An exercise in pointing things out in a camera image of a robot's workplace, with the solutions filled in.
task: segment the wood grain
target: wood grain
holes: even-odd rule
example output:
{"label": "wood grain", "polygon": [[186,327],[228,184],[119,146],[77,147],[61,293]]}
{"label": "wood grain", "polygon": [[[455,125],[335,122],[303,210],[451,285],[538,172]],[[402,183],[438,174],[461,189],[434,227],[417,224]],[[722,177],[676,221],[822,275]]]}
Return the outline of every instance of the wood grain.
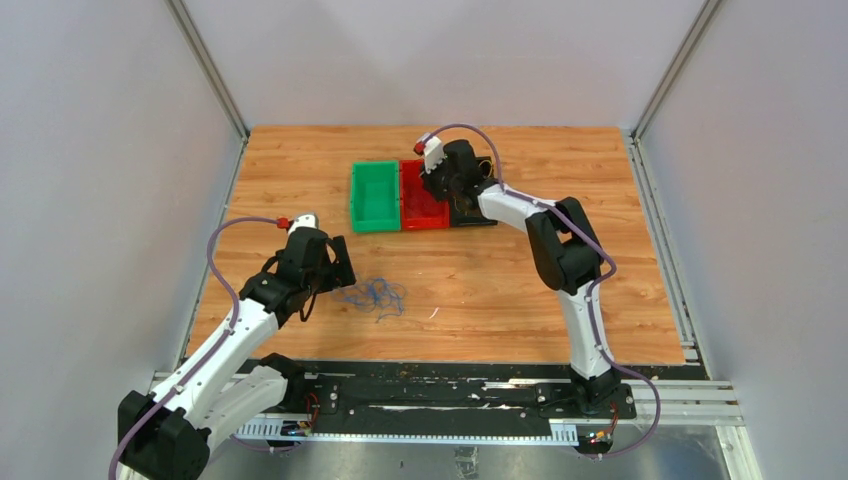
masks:
{"label": "wood grain", "polygon": [[[454,362],[567,362],[568,337],[554,295],[539,280],[526,237],[506,225],[357,235],[348,203],[355,161],[408,159],[427,127],[257,127],[228,218],[314,211],[330,235],[345,235],[361,278],[382,276],[408,294],[401,317],[376,323],[330,295],[307,323],[293,319],[256,352],[293,358]],[[614,128],[485,129],[519,190],[552,199],[576,197],[619,273],[601,287],[610,347],[625,363],[683,363],[655,253],[620,132]],[[478,154],[488,153],[471,132]],[[236,286],[285,245],[264,224],[225,232],[216,261]],[[230,308],[210,279],[189,352]],[[436,308],[438,313],[429,318]]]}

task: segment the plastic bin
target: plastic bin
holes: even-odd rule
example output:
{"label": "plastic bin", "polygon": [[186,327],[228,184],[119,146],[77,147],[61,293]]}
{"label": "plastic bin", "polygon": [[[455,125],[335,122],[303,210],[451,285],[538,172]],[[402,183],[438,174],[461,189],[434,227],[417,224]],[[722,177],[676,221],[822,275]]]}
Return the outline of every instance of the plastic bin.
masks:
{"label": "plastic bin", "polygon": [[398,162],[356,162],[350,189],[353,231],[400,230]]}
{"label": "plastic bin", "polygon": [[400,162],[400,221],[404,230],[450,228],[450,205],[424,190],[420,172],[424,160]]}

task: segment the blue cord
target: blue cord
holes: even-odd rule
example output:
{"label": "blue cord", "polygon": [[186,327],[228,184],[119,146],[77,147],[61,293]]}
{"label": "blue cord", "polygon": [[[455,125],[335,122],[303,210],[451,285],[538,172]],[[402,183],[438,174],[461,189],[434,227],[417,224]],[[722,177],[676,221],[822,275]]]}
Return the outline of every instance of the blue cord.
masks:
{"label": "blue cord", "polygon": [[379,323],[385,317],[403,315],[406,287],[399,283],[389,283],[383,277],[369,278],[364,282],[357,279],[355,285],[334,290],[332,297],[337,302],[353,304],[363,313],[379,309],[377,313],[377,323]]}

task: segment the white wall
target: white wall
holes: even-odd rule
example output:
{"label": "white wall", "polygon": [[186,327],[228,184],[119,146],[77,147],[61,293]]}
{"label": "white wall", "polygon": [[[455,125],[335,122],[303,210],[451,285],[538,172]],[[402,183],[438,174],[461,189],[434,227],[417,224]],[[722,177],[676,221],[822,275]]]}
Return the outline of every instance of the white wall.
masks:
{"label": "white wall", "polygon": [[238,157],[163,1],[0,6],[0,477],[105,478]]}
{"label": "white wall", "polygon": [[730,0],[645,139],[771,479],[845,478],[848,3]]}
{"label": "white wall", "polygon": [[187,0],[248,124],[632,127],[702,0]]}

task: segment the wooden table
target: wooden table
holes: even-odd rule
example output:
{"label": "wooden table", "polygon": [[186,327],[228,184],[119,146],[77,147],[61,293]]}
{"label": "wooden table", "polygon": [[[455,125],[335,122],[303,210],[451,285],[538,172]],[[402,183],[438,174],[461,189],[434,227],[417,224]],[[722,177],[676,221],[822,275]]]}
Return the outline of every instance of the wooden table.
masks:
{"label": "wooden table", "polygon": [[[255,356],[452,362],[567,362],[556,297],[539,280],[524,234],[506,225],[354,234],[349,200],[355,161],[413,158],[427,127],[257,127],[250,137],[228,218],[314,211],[331,236],[344,235],[361,278],[404,285],[405,312],[376,322],[322,295],[307,323],[293,317]],[[542,198],[580,200],[619,273],[600,290],[607,338],[624,363],[683,363],[621,134],[614,128],[492,127],[504,178]],[[471,132],[478,155],[485,143]],[[238,290],[285,234],[265,224],[227,230],[216,262]],[[230,300],[210,278],[189,353],[221,322]]]}

